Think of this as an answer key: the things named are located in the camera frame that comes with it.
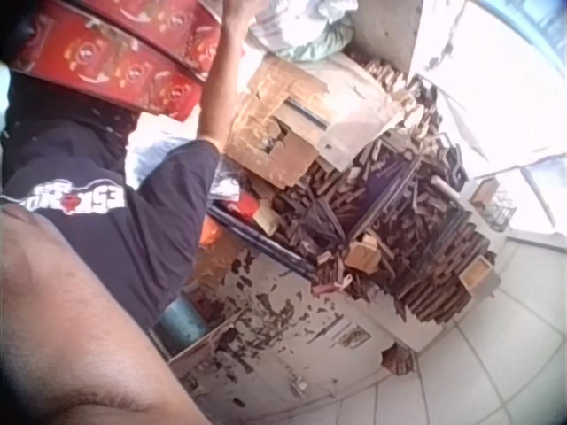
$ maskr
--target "plastic bag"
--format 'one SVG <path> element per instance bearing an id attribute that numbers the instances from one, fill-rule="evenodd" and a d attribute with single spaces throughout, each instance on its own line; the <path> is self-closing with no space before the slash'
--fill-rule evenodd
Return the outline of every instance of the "plastic bag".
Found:
<path id="1" fill-rule="evenodd" d="M 182 144 L 191 143 L 192 139 L 180 137 L 166 129 L 151 131 L 147 128 L 136 131 L 130 137 L 126 155 L 126 183 L 137 189 L 142 181 L 158 166 L 167 153 Z M 240 168 L 227 157 L 222 156 L 214 174 L 209 192 L 209 200 L 237 201 L 240 198 Z"/>

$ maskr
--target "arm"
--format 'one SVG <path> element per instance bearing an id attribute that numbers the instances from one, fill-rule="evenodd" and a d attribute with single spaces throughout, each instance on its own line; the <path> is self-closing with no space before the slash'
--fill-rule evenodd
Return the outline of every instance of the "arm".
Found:
<path id="1" fill-rule="evenodd" d="M 56 424 L 209 424 L 147 337 L 43 217 L 2 213 L 2 355 Z"/>
<path id="2" fill-rule="evenodd" d="M 237 81 L 242 42 L 248 24 L 264 0 L 224 0 L 221 40 L 201 97 L 198 138 L 214 144 L 219 151 L 229 138 L 237 107 Z"/>

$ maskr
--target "red box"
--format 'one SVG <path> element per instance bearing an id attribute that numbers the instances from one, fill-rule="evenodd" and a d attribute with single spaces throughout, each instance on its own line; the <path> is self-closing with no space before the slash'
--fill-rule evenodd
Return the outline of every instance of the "red box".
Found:
<path id="1" fill-rule="evenodd" d="M 116 104 L 185 120 L 201 94 L 173 60 L 59 1 L 46 2 L 12 68 Z"/>
<path id="2" fill-rule="evenodd" d="M 198 0 L 81 0 L 86 9 L 148 42 L 205 79 L 221 26 Z"/>

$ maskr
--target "debris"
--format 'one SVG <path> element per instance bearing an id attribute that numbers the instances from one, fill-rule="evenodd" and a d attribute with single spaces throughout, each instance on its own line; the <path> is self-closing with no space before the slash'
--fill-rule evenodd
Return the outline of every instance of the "debris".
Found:
<path id="1" fill-rule="evenodd" d="M 409 348 L 393 343 L 382 352 L 382 366 L 394 375 L 403 376 L 414 370 L 414 355 Z"/>

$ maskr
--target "person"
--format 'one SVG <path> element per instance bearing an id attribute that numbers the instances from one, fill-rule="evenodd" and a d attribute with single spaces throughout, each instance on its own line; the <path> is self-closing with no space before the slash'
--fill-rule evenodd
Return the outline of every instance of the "person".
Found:
<path id="1" fill-rule="evenodd" d="M 5 205 L 0 224 L 6 423 L 210 425 L 52 223 Z"/>
<path id="2" fill-rule="evenodd" d="M 143 330 L 159 321 L 190 276 L 236 109 L 242 42 L 263 6 L 224 0 L 197 140 L 171 151 L 138 190 L 124 179 L 137 113 L 12 74 L 0 200 L 52 222 Z"/>

